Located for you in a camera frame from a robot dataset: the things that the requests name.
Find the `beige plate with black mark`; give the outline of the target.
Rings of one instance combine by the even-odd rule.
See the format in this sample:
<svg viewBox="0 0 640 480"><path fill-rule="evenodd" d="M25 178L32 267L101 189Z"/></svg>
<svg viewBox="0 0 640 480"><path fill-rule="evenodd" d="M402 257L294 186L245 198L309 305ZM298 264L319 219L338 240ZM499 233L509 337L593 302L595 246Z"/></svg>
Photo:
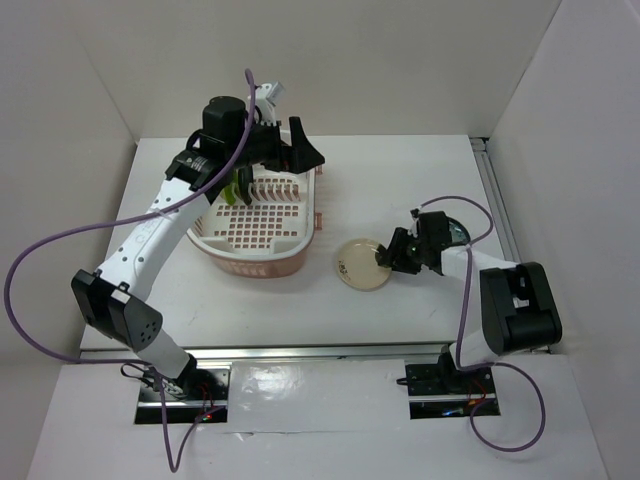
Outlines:
<svg viewBox="0 0 640 480"><path fill-rule="evenodd" d="M336 272L349 287L370 292L383 287L391 277L391 269L381 267L376 260L380 243L368 238L356 238L344 243L335 256Z"/></svg>

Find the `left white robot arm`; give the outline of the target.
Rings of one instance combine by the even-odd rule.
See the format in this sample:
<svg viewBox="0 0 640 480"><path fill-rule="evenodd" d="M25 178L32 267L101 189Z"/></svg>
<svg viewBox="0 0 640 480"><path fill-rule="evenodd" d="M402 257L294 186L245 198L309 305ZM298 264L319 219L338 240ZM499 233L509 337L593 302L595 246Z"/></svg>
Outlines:
<svg viewBox="0 0 640 480"><path fill-rule="evenodd" d="M211 99L145 217L95 270L73 277L86 323L158 371L172 397L189 397L202 372L147 302L158 274L183 239L234 275L297 272L314 236L315 175L324 162L299 118L276 118L267 87L248 100Z"/></svg>

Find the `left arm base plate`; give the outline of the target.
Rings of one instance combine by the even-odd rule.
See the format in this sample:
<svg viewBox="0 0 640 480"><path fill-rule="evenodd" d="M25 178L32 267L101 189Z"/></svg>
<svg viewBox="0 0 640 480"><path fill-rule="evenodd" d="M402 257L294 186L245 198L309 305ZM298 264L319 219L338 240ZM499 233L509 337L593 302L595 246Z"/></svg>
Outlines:
<svg viewBox="0 0 640 480"><path fill-rule="evenodd" d="M166 400L167 423L190 424L198 416L202 423L226 423L228 418L228 395L231 379L230 365L213 365L207 368L212 377L212 385L197 386L185 394L180 388L163 381ZM136 425L160 425L162 405L159 386L150 372L139 377L140 389L136 404L134 423Z"/></svg>

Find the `green plate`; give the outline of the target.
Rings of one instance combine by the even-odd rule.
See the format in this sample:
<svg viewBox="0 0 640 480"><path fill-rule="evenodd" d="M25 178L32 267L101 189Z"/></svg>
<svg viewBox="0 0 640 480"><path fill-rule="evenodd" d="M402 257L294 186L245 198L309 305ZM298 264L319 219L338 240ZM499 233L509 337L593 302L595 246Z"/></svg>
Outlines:
<svg viewBox="0 0 640 480"><path fill-rule="evenodd" d="M230 183L226 185L221 192L221 197L228 206L234 206L237 202L237 196L236 196L237 186L238 186L238 174L236 172L233 172Z"/></svg>

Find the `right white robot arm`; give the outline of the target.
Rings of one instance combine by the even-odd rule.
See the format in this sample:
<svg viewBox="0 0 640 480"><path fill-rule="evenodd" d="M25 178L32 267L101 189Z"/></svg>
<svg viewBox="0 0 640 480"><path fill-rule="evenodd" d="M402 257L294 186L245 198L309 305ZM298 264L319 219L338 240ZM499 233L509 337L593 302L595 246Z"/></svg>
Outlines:
<svg viewBox="0 0 640 480"><path fill-rule="evenodd" d="M381 268L416 275L428 269L463 282L457 337L445 351L436 379L460 391L471 370L519 351L557 344L563 327L544 267L476 253L459 221L442 211L412 212L409 228L395 229L388 246L377 247Z"/></svg>

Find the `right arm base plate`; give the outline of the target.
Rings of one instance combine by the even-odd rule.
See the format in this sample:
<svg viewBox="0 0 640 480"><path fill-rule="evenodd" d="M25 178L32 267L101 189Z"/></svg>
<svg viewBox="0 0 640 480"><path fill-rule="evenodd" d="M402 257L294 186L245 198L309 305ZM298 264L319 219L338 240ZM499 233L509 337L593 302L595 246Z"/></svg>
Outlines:
<svg viewBox="0 0 640 480"><path fill-rule="evenodd" d="M436 364L406 364L396 384L406 388L412 420L501 415L489 369L445 373Z"/></svg>

